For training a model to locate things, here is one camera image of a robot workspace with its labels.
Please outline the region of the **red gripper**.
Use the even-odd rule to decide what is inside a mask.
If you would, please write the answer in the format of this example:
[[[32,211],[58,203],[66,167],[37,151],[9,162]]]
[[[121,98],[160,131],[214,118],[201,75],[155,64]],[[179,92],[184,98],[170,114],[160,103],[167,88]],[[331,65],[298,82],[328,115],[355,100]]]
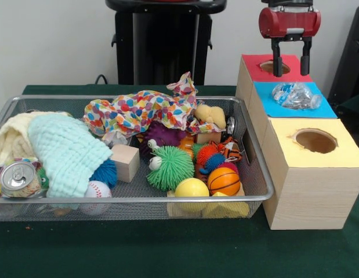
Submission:
[[[313,37],[321,25],[321,12],[312,6],[291,7],[277,6],[264,8],[259,15],[259,30],[264,38],[271,38],[273,51],[273,75],[282,77],[282,58],[280,53],[280,38],[287,35]],[[312,39],[303,39],[303,50],[300,58],[300,74],[310,72],[310,50]]]

